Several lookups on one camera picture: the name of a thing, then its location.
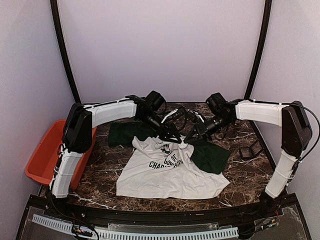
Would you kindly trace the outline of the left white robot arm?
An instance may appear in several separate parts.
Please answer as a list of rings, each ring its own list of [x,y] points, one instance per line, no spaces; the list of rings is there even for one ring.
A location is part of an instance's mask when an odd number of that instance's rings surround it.
[[[166,123],[156,113],[164,102],[160,93],[151,91],[146,97],[128,95],[110,102],[75,103],[71,106],[49,184],[51,195],[56,198],[50,208],[58,217],[67,218],[71,213],[70,206],[62,199],[69,194],[71,180],[80,159],[92,146],[94,128],[116,120],[136,118],[149,125],[161,140],[178,144],[182,142],[177,128],[172,123]]]

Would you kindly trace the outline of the white round brooch back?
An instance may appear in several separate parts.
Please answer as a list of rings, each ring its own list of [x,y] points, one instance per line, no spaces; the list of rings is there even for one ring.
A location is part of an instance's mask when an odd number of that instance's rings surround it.
[[[188,143],[185,143],[183,140],[178,144],[179,149],[186,149],[189,146]]]

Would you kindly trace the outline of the white green Charlie Brown shirt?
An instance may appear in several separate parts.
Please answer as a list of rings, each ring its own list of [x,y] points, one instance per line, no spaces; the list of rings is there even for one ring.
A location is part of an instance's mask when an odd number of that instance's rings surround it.
[[[211,142],[178,143],[154,136],[142,122],[110,125],[110,147],[132,147],[133,154],[116,182],[116,195],[141,199],[203,200],[217,197],[230,181],[223,175],[230,151]]]

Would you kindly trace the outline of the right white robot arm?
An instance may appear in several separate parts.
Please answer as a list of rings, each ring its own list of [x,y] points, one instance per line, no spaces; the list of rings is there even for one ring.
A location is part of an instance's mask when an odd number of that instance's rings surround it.
[[[264,144],[271,152],[278,151],[273,175],[264,189],[268,197],[255,205],[255,213],[266,217],[275,208],[272,199],[278,198],[294,178],[299,164],[313,151],[319,142],[313,145],[313,129],[309,116],[320,122],[317,115],[300,101],[272,102],[255,99],[235,99],[227,101],[221,93],[213,93],[206,99],[206,104],[213,117],[196,123],[184,139],[185,143],[194,144],[207,141],[217,131],[236,121],[250,121],[257,124]]]

